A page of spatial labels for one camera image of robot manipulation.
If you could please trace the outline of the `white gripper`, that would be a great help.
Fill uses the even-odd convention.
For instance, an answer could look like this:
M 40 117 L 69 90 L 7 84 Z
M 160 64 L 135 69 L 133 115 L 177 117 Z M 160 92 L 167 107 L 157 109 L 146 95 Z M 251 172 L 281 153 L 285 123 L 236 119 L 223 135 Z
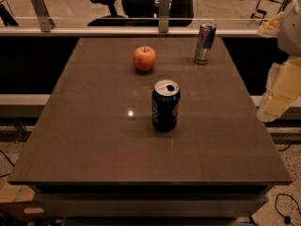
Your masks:
M 292 0 L 284 12 L 261 25 L 257 34 L 277 37 L 278 48 L 290 55 L 283 64 L 273 63 L 267 76 L 257 118 L 270 122 L 280 118 L 301 96 L 301 0 Z

